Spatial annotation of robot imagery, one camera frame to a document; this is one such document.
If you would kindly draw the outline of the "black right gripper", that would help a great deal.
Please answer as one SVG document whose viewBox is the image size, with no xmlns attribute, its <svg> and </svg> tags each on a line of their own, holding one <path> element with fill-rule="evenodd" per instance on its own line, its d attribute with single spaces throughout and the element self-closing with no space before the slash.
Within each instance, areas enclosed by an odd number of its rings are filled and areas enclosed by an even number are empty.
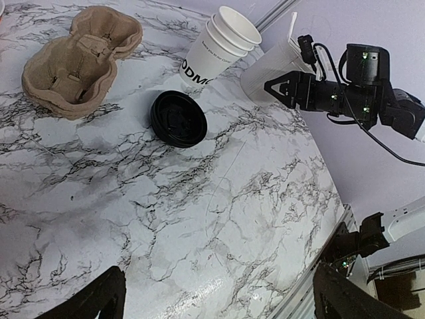
<svg viewBox="0 0 425 319">
<path fill-rule="evenodd" d="M 264 83 L 264 90 L 288 108 L 346 116 L 370 129 L 377 123 L 383 101 L 383 82 L 390 78 L 390 55 L 382 47 L 348 44 L 337 78 L 341 84 L 317 81 L 291 71 Z"/>
</svg>

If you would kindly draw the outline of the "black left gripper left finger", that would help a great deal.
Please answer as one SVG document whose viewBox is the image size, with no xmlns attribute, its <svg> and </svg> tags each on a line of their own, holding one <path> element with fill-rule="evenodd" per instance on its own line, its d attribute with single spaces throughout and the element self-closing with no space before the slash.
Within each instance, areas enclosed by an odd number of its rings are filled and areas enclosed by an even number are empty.
<svg viewBox="0 0 425 319">
<path fill-rule="evenodd" d="M 111 266 L 72 298 L 37 318 L 123 318 L 125 299 L 125 273 Z"/>
</svg>

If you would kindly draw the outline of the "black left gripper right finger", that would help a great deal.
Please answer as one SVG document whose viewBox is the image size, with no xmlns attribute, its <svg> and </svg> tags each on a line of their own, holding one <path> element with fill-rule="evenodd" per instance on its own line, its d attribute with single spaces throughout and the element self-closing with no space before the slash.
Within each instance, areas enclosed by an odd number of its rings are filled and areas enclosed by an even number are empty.
<svg viewBox="0 0 425 319">
<path fill-rule="evenodd" d="M 316 318 L 408 318 L 405 310 L 418 308 L 418 297 L 402 286 L 387 286 L 382 300 L 367 294 L 327 263 L 320 262 L 313 276 Z"/>
</svg>

